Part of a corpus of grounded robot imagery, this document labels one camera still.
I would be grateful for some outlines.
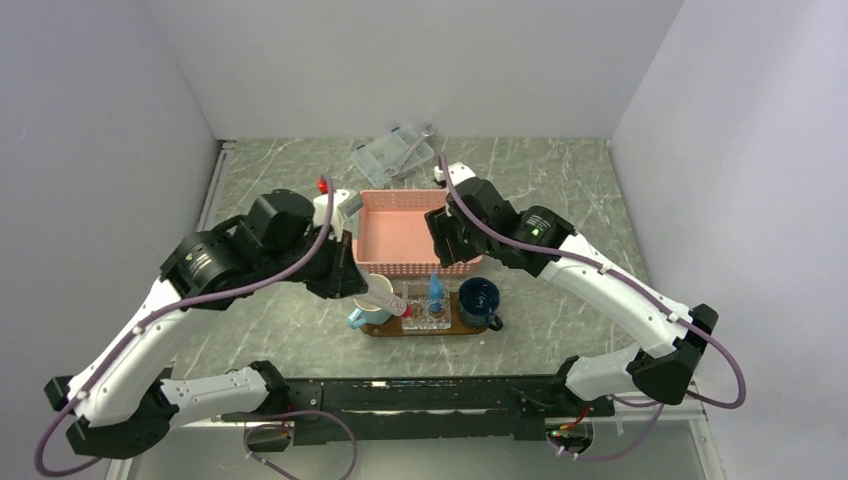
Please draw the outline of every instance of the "mug handle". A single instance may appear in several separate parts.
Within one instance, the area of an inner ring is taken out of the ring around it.
[[[486,319],[486,326],[490,330],[497,332],[503,328],[503,320],[497,315],[489,315],[489,318]]]
[[[366,318],[362,315],[362,309],[357,308],[347,317],[347,324],[350,328],[360,328],[367,322]]]

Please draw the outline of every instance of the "dark blue mug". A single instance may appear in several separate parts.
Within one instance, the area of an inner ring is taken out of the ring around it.
[[[501,292],[485,278],[469,278],[459,286],[459,316],[470,328],[502,329],[503,321],[495,313],[500,304]]]

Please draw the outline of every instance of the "wrench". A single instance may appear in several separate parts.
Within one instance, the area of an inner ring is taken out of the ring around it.
[[[415,141],[412,142],[412,145],[410,145],[409,148],[405,152],[403,152],[403,155],[400,156],[398,161],[386,167],[386,173],[389,174],[390,177],[398,176],[400,171],[403,169],[403,166],[406,164],[407,160],[409,160],[409,157],[411,157],[412,154],[416,150],[418,150],[418,147],[421,146],[421,143],[426,140],[427,137],[432,137],[435,134],[436,129],[432,125],[430,125],[429,123],[427,125],[424,125],[424,127],[421,128],[421,133],[418,135],[418,138],[416,138]]]

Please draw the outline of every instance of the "orange wire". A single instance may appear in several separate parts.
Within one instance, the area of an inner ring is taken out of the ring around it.
[[[586,415],[588,415],[588,414],[589,414],[589,406],[586,405],[585,407],[583,407],[583,411],[580,412],[580,416],[577,417],[577,420],[575,420],[571,423],[565,423],[565,424],[560,425],[560,427],[559,427],[560,430],[571,430],[572,428],[575,428],[577,425],[580,424],[580,422],[583,421],[584,418],[586,418]]]

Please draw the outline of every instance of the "light blue mug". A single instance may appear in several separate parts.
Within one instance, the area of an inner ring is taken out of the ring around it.
[[[389,281],[388,278],[374,273],[370,274],[370,276],[370,281],[381,283],[388,291],[394,292],[392,289],[392,282]],[[351,312],[347,317],[347,324],[350,328],[360,328],[366,323],[371,325],[382,325],[392,317],[392,312],[383,310],[382,308],[371,305],[368,302],[360,302],[359,300],[354,299],[353,303],[356,304],[356,310]]]

